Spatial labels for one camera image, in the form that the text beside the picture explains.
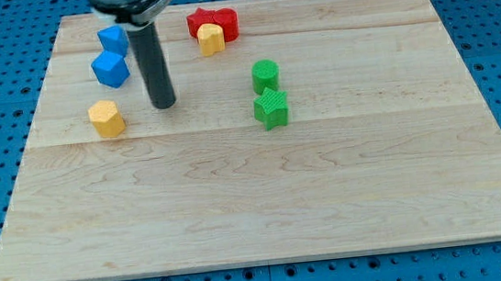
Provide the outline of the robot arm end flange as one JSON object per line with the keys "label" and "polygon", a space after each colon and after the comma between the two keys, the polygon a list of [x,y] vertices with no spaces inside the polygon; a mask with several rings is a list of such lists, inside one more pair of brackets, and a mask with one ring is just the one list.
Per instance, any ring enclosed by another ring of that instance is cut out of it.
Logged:
{"label": "robot arm end flange", "polygon": [[171,3],[172,0],[88,0],[99,18],[114,24],[144,27]]}

